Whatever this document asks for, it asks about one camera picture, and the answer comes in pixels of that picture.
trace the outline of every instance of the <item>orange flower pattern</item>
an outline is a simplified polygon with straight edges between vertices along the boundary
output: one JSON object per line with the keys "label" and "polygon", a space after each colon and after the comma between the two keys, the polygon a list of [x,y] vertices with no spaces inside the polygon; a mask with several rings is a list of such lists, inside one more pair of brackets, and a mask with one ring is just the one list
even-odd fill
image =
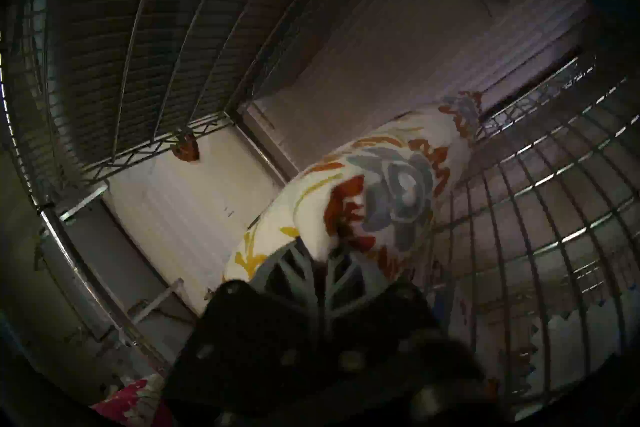
{"label": "orange flower pattern", "polygon": [[[398,277],[426,237],[433,201],[462,174],[480,102],[474,92],[445,97],[324,156],[291,181],[244,235],[226,279],[250,280],[270,253],[294,237],[317,260],[346,243],[389,280]],[[433,125],[440,114],[451,124]]]}

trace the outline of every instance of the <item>floral print fabric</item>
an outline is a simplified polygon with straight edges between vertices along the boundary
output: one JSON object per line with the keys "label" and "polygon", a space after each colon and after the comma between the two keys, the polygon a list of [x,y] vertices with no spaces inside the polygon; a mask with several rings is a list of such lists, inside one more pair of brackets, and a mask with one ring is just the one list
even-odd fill
{"label": "floral print fabric", "polygon": [[250,280],[271,253],[298,236],[315,260],[347,243],[395,279],[423,246],[435,202],[467,165],[479,108],[479,93],[447,96],[307,168],[249,228],[225,280]]}

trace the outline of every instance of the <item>metal wire shelving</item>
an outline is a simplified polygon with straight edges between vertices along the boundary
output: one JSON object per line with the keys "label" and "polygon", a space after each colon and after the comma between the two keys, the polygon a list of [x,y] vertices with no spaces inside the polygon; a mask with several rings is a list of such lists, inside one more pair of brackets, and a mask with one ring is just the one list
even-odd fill
{"label": "metal wire shelving", "polygon": [[160,373],[167,360],[82,259],[55,204],[187,133],[237,125],[251,141],[238,114],[260,93],[267,60],[275,63],[327,3],[347,1],[7,0],[3,144],[84,297]]}
{"label": "metal wire shelving", "polygon": [[[430,258],[469,300],[458,337],[513,412],[548,404],[640,329],[639,91],[637,60],[575,58],[484,118],[440,212]],[[446,285],[429,272],[427,291]]]}

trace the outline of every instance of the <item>metal rod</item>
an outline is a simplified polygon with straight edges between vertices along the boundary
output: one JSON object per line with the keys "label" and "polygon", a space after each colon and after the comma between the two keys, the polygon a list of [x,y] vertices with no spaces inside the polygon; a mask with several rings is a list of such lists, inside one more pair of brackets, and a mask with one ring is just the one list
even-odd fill
{"label": "metal rod", "polygon": [[173,294],[174,291],[177,291],[183,284],[183,280],[181,278],[177,278],[173,281],[173,284],[167,287],[163,292],[158,294],[153,301],[151,301],[146,307],[142,308],[132,319],[131,321],[134,324],[140,323],[144,320],[153,310],[158,308],[163,301],[165,301],[169,296]]}
{"label": "metal rod", "polygon": [[[229,124],[229,121],[226,119],[225,116],[223,116],[222,114],[219,114],[219,115],[214,115],[214,116],[211,116],[210,118],[206,118],[206,119],[203,119],[203,120],[197,122],[193,126],[193,128],[197,129],[199,127],[203,127],[206,124],[220,124],[220,123],[222,123],[222,126],[224,127],[224,126]],[[162,143],[165,140],[167,140],[168,138],[172,138],[174,136],[175,136],[175,132],[168,132],[167,134],[165,134],[163,136],[160,136],[156,141]],[[152,146],[153,146],[153,143],[151,143],[150,141],[147,141],[147,142],[144,142],[142,144],[135,145],[135,146],[131,147],[129,150],[121,151],[116,158],[121,157],[121,156],[126,156],[130,152],[138,152],[139,150],[143,150],[145,148],[150,148]],[[110,161],[110,160],[111,160],[111,158],[105,158],[103,160],[99,160],[97,162],[91,163],[91,164],[85,166],[82,169],[82,171],[83,172],[89,172],[89,171],[95,169],[98,166],[103,165],[105,162]]]}
{"label": "metal rod", "polygon": [[[614,208],[614,211],[616,211],[618,214],[625,212],[627,209],[629,209],[632,205],[634,205],[636,202],[638,202],[638,199],[635,196],[629,196],[627,199],[621,201],[619,203],[619,205],[617,207]],[[613,219],[616,219],[613,211],[609,211],[607,213],[605,213],[604,215],[601,215],[600,217],[598,217],[596,220],[594,220],[593,222],[591,222],[589,224],[589,228],[591,229],[597,229],[600,227],[605,226],[606,224],[608,224],[610,221],[612,221]],[[568,243],[570,241],[577,241],[578,239],[580,239],[581,237],[585,236],[587,233],[588,229],[585,228],[581,228],[579,230],[576,230],[575,232],[573,232],[572,234],[570,234],[569,236],[565,236],[562,239],[563,243]],[[543,255],[544,253],[547,253],[551,250],[553,250],[555,247],[558,246],[557,241],[553,241],[551,243],[547,243],[544,246],[539,247],[538,249],[536,249],[533,252],[533,256],[537,257],[539,255]],[[505,264],[511,264],[513,262],[517,262],[517,261],[522,261],[524,259],[526,259],[526,255],[521,255],[521,256],[516,256],[514,258],[510,258],[509,260],[505,260]],[[484,269],[479,269],[477,271],[478,275],[484,275],[486,273],[492,272],[495,268],[489,267],[489,268],[484,268]],[[463,275],[458,277],[457,279],[464,279],[466,277],[468,277],[469,275]]]}
{"label": "metal rod", "polygon": [[[522,134],[525,135],[525,137],[527,139],[531,139],[532,136],[530,135],[530,133],[528,131],[520,131]],[[549,160],[547,159],[547,157],[545,157],[545,154],[543,152],[540,151],[540,149],[537,146],[533,146],[532,150],[536,153],[536,155],[542,160],[542,162],[545,164],[545,166],[549,169],[549,170],[553,170],[553,166],[551,165],[551,163],[549,162]],[[524,167],[524,165],[522,165],[523,168],[525,169],[525,174],[527,176],[527,180],[529,181],[530,184],[533,184],[533,179],[531,178],[531,175],[529,174],[529,172],[526,170],[526,168]],[[602,248],[602,246],[600,245],[600,242],[598,241],[598,238],[596,237],[593,229],[590,227],[590,223],[587,220],[586,215],[584,214],[583,209],[580,207],[580,205],[578,204],[577,200],[574,197],[574,194],[571,192],[571,189],[567,186],[567,184],[565,183],[564,179],[560,176],[557,177],[558,180],[558,184],[560,185],[563,193],[566,195],[567,199],[569,199],[569,202],[571,203],[571,205],[573,206],[573,209],[575,210],[575,212],[578,214],[578,217],[580,217],[580,220],[582,222],[582,225],[585,226],[587,228],[587,233],[589,235],[589,237],[591,238],[591,242],[593,243],[593,246],[595,247],[597,253],[598,253],[598,259],[600,261],[600,266],[603,269],[603,273],[604,273],[604,277],[605,280],[607,281],[607,285],[609,286],[609,294],[612,296],[613,300],[614,300],[614,305],[616,307],[616,315],[617,315],[617,326],[618,326],[618,331],[619,331],[619,337],[620,337],[620,351],[624,351],[626,348],[626,333],[625,333],[625,318],[623,315],[623,311],[622,311],[622,303],[620,301],[620,289],[618,287],[618,283],[616,281],[616,276],[615,273],[613,272],[613,269],[611,268],[611,264],[609,263],[609,259],[607,258],[604,249]],[[538,200],[541,200],[541,195],[539,192],[536,193]],[[550,219],[550,214],[549,214],[549,210],[546,206],[546,204],[543,206],[543,209],[545,211],[545,215],[547,216],[547,220]],[[559,247],[561,249],[561,253],[562,253],[562,257],[565,258],[566,257],[566,250],[565,250],[565,246],[564,243],[561,242],[561,236],[559,234],[559,232],[557,231],[558,228],[556,227],[555,223],[551,224],[552,228],[553,228],[553,233],[555,235],[555,238],[558,240],[559,242]],[[575,278],[574,275],[574,270],[571,267],[571,264],[569,263],[569,265],[567,266],[567,270],[570,271],[568,276],[569,279]],[[574,284],[574,281],[571,281],[571,286],[572,288],[574,288],[574,294],[575,294],[575,287],[577,287],[577,283]]]}
{"label": "metal rod", "polygon": [[[220,127],[216,127],[215,129],[210,129],[209,131],[206,132],[206,134],[202,134],[200,136],[198,136],[198,138],[204,137],[204,136],[208,136],[209,134],[212,134],[213,132],[216,131],[220,131],[221,129],[224,129],[225,127],[227,127],[229,124],[225,124],[222,125]],[[156,141],[158,147],[161,147],[163,144],[165,144],[164,142],[161,141]],[[146,156],[142,157],[140,160],[135,160],[135,161],[131,161],[130,165],[131,167],[133,167],[134,165],[137,165],[139,163],[142,163],[144,161],[150,160],[151,158],[155,158],[158,155],[161,155],[162,153],[165,153],[166,151],[169,151],[170,147],[166,147],[164,149],[159,150],[156,153],[153,154],[146,154]],[[117,173],[120,173],[121,169],[117,169],[117,170],[111,170],[108,173],[105,173],[103,175],[97,175],[94,179],[91,180],[87,180],[87,179],[81,179],[81,181],[86,185],[86,186],[91,186],[92,184],[100,181],[100,180],[105,180],[108,179],[109,177],[111,177],[112,175],[116,175]]]}
{"label": "metal rod", "polygon": [[182,40],[182,44],[180,45],[180,50],[178,51],[178,56],[175,59],[175,62],[173,64],[173,70],[171,71],[171,76],[169,77],[169,82],[166,86],[166,91],[164,92],[164,97],[162,98],[162,102],[160,103],[160,109],[158,111],[158,115],[155,119],[155,125],[153,127],[153,134],[151,135],[151,142],[153,142],[156,138],[156,134],[158,133],[158,127],[160,127],[160,121],[162,120],[162,113],[165,111],[165,105],[167,104],[167,99],[169,98],[169,94],[171,93],[171,86],[173,84],[173,80],[175,78],[176,73],[178,72],[178,69],[180,68],[180,62],[181,62],[181,57],[183,55],[184,52],[184,47],[187,44],[187,39],[189,38],[189,35],[191,34],[191,31],[193,30],[196,21],[198,20],[198,17],[200,15],[200,12],[202,11],[202,8],[204,7],[204,4],[206,3],[207,0],[200,0],[200,2],[198,3],[198,6],[196,7],[195,12],[193,12],[193,16],[191,17],[191,22],[189,23],[189,27],[187,28],[187,31],[184,34],[184,38]]}
{"label": "metal rod", "polygon": [[[537,312],[538,312],[538,316],[540,317],[540,323],[542,326],[542,345],[544,348],[544,352],[545,352],[545,358],[544,358],[544,364],[543,364],[543,369],[544,369],[544,382],[543,382],[543,392],[545,394],[543,394],[543,404],[547,404],[549,402],[549,392],[551,390],[551,343],[549,340],[549,316],[547,314],[547,306],[545,305],[545,297],[544,294],[542,292],[542,283],[540,282],[540,274],[538,273],[538,266],[536,265],[536,261],[535,258],[533,256],[533,249],[531,248],[531,241],[529,239],[529,235],[527,234],[527,228],[524,225],[524,221],[522,219],[522,213],[520,212],[520,207],[518,206],[518,203],[516,202],[514,196],[513,196],[513,191],[511,190],[511,185],[509,184],[509,180],[507,179],[507,175],[504,173],[504,169],[502,168],[501,165],[498,165],[498,170],[500,171],[500,174],[502,176],[502,179],[504,181],[504,185],[507,188],[507,194],[509,195],[509,198],[511,199],[511,205],[513,206],[513,210],[516,214],[516,219],[518,220],[518,226],[520,227],[520,233],[522,235],[522,239],[524,241],[524,245],[525,245],[525,250],[527,252],[527,258],[529,259],[529,265],[531,267],[531,278],[533,280],[533,287],[535,288],[536,291],[536,299],[537,299]],[[577,298],[578,300],[576,301],[578,308],[581,307],[582,304],[582,300],[580,298],[580,292],[579,289],[577,288],[577,284],[575,285],[575,289],[576,289],[576,294],[577,294]],[[583,306],[583,313],[581,314],[581,317],[584,316],[584,306]],[[587,329],[586,329],[586,317],[581,321],[583,326],[583,331],[582,331],[582,337],[583,337],[583,343],[585,346],[585,349],[588,350],[589,349],[589,339],[588,339],[588,333],[587,333]],[[589,359],[590,356],[588,358],[586,358],[586,373],[589,372]]]}
{"label": "metal rod", "polygon": [[229,98],[229,102],[225,106],[225,112],[229,113],[229,112],[232,112],[232,111],[236,111],[238,103],[239,103],[238,102],[238,98],[239,98],[238,91],[247,82],[247,79],[249,78],[251,72],[254,70],[255,65],[258,63],[258,60],[260,60],[260,58],[262,57],[264,51],[267,49],[267,46],[269,46],[269,44],[271,43],[271,40],[275,36],[276,32],[278,32],[278,30],[280,29],[280,26],[284,23],[284,21],[290,15],[291,11],[296,6],[298,1],[299,0],[292,0],[291,3],[289,3],[289,6],[287,6],[285,11],[282,13],[282,15],[278,19],[278,22],[276,23],[276,25],[273,27],[273,29],[271,29],[271,32],[269,33],[269,36],[267,36],[267,38],[264,40],[264,43],[262,44],[262,46],[258,50],[257,54],[253,58],[253,61],[251,62],[251,64],[247,68],[247,70],[245,71],[244,75],[240,79],[240,82],[238,82],[238,85],[233,89],[233,92],[231,93],[231,96]]}
{"label": "metal rod", "polygon": [[[472,206],[471,206],[471,189],[469,188],[469,182],[466,183],[466,205],[468,207],[468,211],[471,214]],[[477,346],[477,338],[478,338],[478,278],[476,277],[477,270],[477,260],[476,260],[476,239],[474,235],[474,221],[469,220],[469,236],[471,240],[471,248],[470,248],[470,257],[471,257],[471,352],[475,354],[476,346]]]}
{"label": "metal rod", "polygon": [[[580,132],[574,129],[571,125],[569,125],[568,128],[569,130],[573,131],[573,133],[576,136],[583,139],[587,145],[591,146],[591,143],[589,142],[589,140],[585,138]],[[567,154],[567,156],[571,157],[572,160],[575,160],[574,154],[572,154],[555,136],[552,136],[551,139],[553,140],[553,142],[556,143],[558,148],[560,148],[565,154]],[[627,179],[624,173],[622,173],[622,171],[611,160],[609,160],[609,158],[602,152],[602,150],[596,149],[595,151],[599,153],[600,156],[602,156],[606,160],[607,164],[611,166],[611,168],[616,172],[616,174],[620,177],[620,179],[622,179],[622,181],[626,184],[629,190],[631,190],[632,197],[634,197],[635,199],[640,199],[638,190],[633,186],[633,184],[629,182],[629,179]],[[617,222],[620,224],[620,227],[622,228],[622,231],[625,234],[627,241],[629,242],[629,247],[631,248],[631,251],[634,255],[633,257],[636,259],[635,260],[636,264],[638,265],[638,268],[640,268],[640,252],[638,250],[638,247],[636,246],[636,243],[633,241],[633,237],[631,235],[631,232],[629,231],[629,228],[627,227],[627,224],[624,222],[624,220],[622,220],[622,217],[620,217],[620,214],[617,208],[613,205],[613,203],[607,196],[606,192],[602,189],[602,186],[598,183],[598,181],[594,178],[594,176],[583,166],[583,164],[580,161],[575,161],[574,163],[575,163],[575,166],[578,167],[578,169],[581,170],[583,174],[585,174],[587,179],[589,179],[590,183],[593,185],[595,190],[598,192],[602,200],[607,205],[607,208],[609,208],[613,216],[616,218]]]}
{"label": "metal rod", "polygon": [[122,115],[122,104],[124,103],[124,89],[127,86],[127,74],[129,72],[129,63],[131,63],[131,54],[133,53],[133,46],[136,42],[136,31],[138,30],[138,23],[140,22],[140,16],[144,10],[147,0],[139,0],[137,3],[136,16],[133,20],[133,26],[131,28],[131,35],[129,36],[129,46],[127,47],[127,55],[124,60],[124,67],[122,69],[122,79],[120,81],[120,98],[118,100],[118,112],[116,114],[116,124],[113,131],[113,145],[111,146],[111,160],[115,160],[116,150],[118,149],[118,134],[120,131],[120,117]]}
{"label": "metal rod", "polygon": [[[575,121],[577,118],[579,117],[579,115],[574,116],[572,118],[570,118],[566,123],[559,125],[558,127],[556,127],[555,129],[552,129],[551,131],[547,132],[546,134],[543,134],[540,138],[538,138],[535,141],[531,141],[530,143],[528,143],[526,146],[522,147],[517,153],[515,154],[511,154],[510,156],[508,156],[507,158],[504,158],[503,160],[501,160],[501,164],[507,163],[508,161],[515,159],[517,155],[525,152],[527,149],[529,149],[530,147],[537,147],[540,143],[542,143],[543,141],[545,141],[548,138],[551,138],[554,134],[557,134],[559,131],[561,131],[562,129],[566,129],[567,127],[571,127],[570,124],[571,122]],[[625,126],[627,128],[629,128],[629,126],[631,125],[635,125],[638,122],[638,119],[635,119],[635,117],[631,118],[631,120],[629,120],[628,122],[625,123]],[[584,160],[590,158],[591,156],[593,156],[593,154],[595,153],[596,150],[600,150],[602,151],[605,147],[609,146],[611,143],[616,142],[617,140],[619,140],[620,138],[620,134],[618,134],[618,136],[613,135],[611,138],[607,138],[606,140],[601,141],[599,144],[597,145],[592,145],[591,143],[589,143],[589,147],[590,147],[590,151],[588,153],[585,153],[583,156],[579,157],[577,159],[578,162],[583,162]],[[484,169],[482,169],[480,172],[473,174],[470,178],[468,178],[468,180],[474,179],[475,177],[477,177],[480,173],[484,173],[484,172],[488,172],[489,170],[493,169],[494,167],[496,167],[496,164],[493,164],[491,166],[485,167]],[[558,175],[567,172],[569,170],[569,168],[567,167],[563,167],[560,170],[554,170],[553,168],[550,169],[551,170],[551,174],[549,175],[549,179],[555,179]],[[538,181],[536,184],[533,185],[534,188],[537,188],[538,186],[542,185],[544,182],[546,182],[545,180]],[[531,187],[526,187],[524,189],[522,189],[521,191],[518,191],[517,193],[515,193],[515,196],[520,196],[523,194],[527,194],[531,192]],[[499,200],[498,202],[495,202],[495,205],[499,205],[501,203],[504,203],[506,201],[508,201],[509,198],[503,198],[501,200]],[[483,213],[485,213],[486,211],[488,211],[487,207],[481,207],[480,209],[476,210],[475,212],[472,213],[471,217],[469,217],[468,215],[462,216],[460,219],[455,221],[455,225],[459,225],[465,221],[467,221],[469,218],[475,218]],[[442,232],[444,230],[444,228],[446,228],[447,225],[446,224],[439,224],[436,225],[434,230],[435,233],[438,234],[440,232]]]}
{"label": "metal rod", "polygon": [[209,86],[209,82],[211,80],[211,77],[213,76],[213,71],[216,68],[218,60],[220,59],[220,56],[222,55],[222,52],[226,49],[227,44],[229,43],[229,40],[232,38],[233,34],[235,34],[235,32],[236,32],[235,30],[238,28],[238,25],[240,24],[241,20],[245,17],[245,14],[247,14],[248,8],[250,7],[250,5],[252,3],[251,1],[252,0],[246,0],[246,2],[244,4],[245,6],[242,8],[242,12],[240,12],[240,15],[238,15],[237,19],[233,23],[233,26],[231,27],[231,30],[229,30],[228,35],[226,36],[226,39],[225,39],[224,43],[222,43],[222,46],[218,50],[216,58],[213,61],[213,65],[211,67],[211,70],[209,70],[209,73],[207,74],[207,78],[205,79],[204,84],[202,85],[202,88],[200,89],[198,97],[193,102],[193,107],[191,108],[191,111],[189,112],[189,115],[187,116],[187,119],[184,122],[184,126],[185,127],[189,124],[189,122],[191,121],[191,119],[195,115],[196,110],[198,108],[198,105],[200,104],[200,101],[202,100],[202,97],[204,96],[204,93],[207,90],[207,86]]}
{"label": "metal rod", "polygon": [[513,384],[513,370],[511,369],[511,311],[509,308],[509,294],[507,291],[507,275],[504,269],[504,254],[503,248],[500,243],[500,234],[498,232],[498,223],[495,219],[494,207],[492,205],[491,193],[489,192],[489,184],[487,178],[482,174],[482,180],[484,182],[484,190],[486,192],[486,199],[489,205],[489,213],[491,215],[491,224],[493,225],[493,236],[495,238],[495,247],[498,252],[498,270],[500,271],[500,286],[502,288],[502,311],[504,314],[504,349],[505,349],[505,367],[504,367],[504,397],[507,402],[511,399],[512,384]]}
{"label": "metal rod", "polygon": [[255,134],[251,131],[251,129],[249,129],[247,124],[245,124],[241,118],[233,119],[229,115],[227,115],[227,117],[229,118],[229,120],[231,120],[231,122],[233,122],[235,128],[249,142],[251,147],[259,154],[260,158],[266,164],[266,166],[276,175],[282,185],[285,186],[291,180],[291,177],[283,169],[281,169],[279,165],[277,165],[274,158],[262,146],[260,141],[255,137]]}

